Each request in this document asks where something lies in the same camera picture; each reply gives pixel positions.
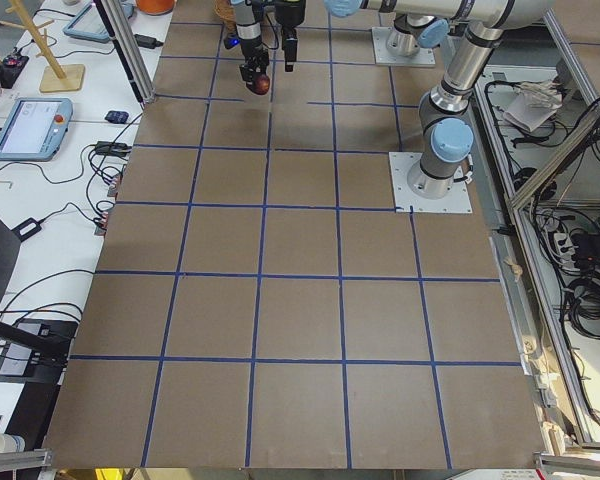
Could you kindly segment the silver robot arm image-right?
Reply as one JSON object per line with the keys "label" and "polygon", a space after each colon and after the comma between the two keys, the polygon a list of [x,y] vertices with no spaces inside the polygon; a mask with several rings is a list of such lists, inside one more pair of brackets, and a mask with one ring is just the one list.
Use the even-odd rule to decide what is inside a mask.
{"label": "silver robot arm image-right", "polygon": [[[413,37],[423,48],[440,44],[449,24],[466,20],[461,44],[439,84],[422,97],[418,114],[424,138],[424,151],[408,173],[410,189],[418,196],[438,200],[451,188],[460,164],[467,160],[474,133],[463,116],[478,77],[498,47],[503,33],[520,29],[541,19],[551,8],[550,1],[327,1],[325,9],[346,18],[360,10],[376,10],[395,16],[395,31]],[[234,1],[231,4],[237,42],[244,62],[240,73],[245,86],[256,95],[270,87],[267,75],[269,53],[261,35],[256,13],[272,7],[281,27],[285,68],[292,70],[297,60],[296,29],[304,22],[303,1]]]}

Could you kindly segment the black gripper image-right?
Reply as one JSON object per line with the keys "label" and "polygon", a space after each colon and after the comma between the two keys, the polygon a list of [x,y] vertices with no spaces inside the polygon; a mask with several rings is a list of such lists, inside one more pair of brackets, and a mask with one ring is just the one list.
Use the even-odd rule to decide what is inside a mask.
{"label": "black gripper image-right", "polygon": [[[285,38],[282,42],[284,52],[284,69],[293,72],[297,61],[298,39]],[[266,75],[269,67],[269,49],[264,44],[242,44],[241,52],[244,61],[240,65],[240,75],[246,86],[253,82],[253,75]]]}

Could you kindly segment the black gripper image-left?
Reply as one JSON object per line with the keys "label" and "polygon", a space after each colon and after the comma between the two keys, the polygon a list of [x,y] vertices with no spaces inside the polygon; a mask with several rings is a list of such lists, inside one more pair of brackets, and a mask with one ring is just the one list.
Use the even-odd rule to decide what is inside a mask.
{"label": "black gripper image-left", "polygon": [[275,0],[274,11],[276,22],[281,27],[282,38],[295,38],[296,28],[305,20],[305,0]]}

